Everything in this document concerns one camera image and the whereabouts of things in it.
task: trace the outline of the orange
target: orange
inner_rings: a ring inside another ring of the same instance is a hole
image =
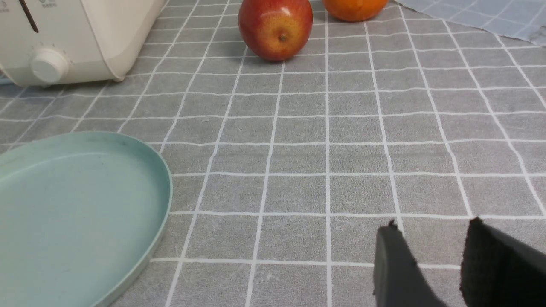
[[[370,19],[387,5],[388,0],[322,0],[326,10],[337,19],[356,22]]]

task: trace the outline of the plate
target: plate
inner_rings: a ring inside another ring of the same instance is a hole
[[[108,306],[148,264],[172,193],[165,160],[123,134],[0,155],[0,305]]]

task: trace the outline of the light blue cloth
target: light blue cloth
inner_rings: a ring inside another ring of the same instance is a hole
[[[546,0],[397,0],[435,18],[546,46]]]

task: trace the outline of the red apple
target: red apple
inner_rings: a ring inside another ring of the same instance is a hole
[[[309,0],[243,0],[239,31],[250,50],[269,61],[293,57],[305,46],[313,25]]]

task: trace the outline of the white toaster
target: white toaster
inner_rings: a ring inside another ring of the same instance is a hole
[[[0,70],[19,86],[121,81],[165,0],[0,0]]]

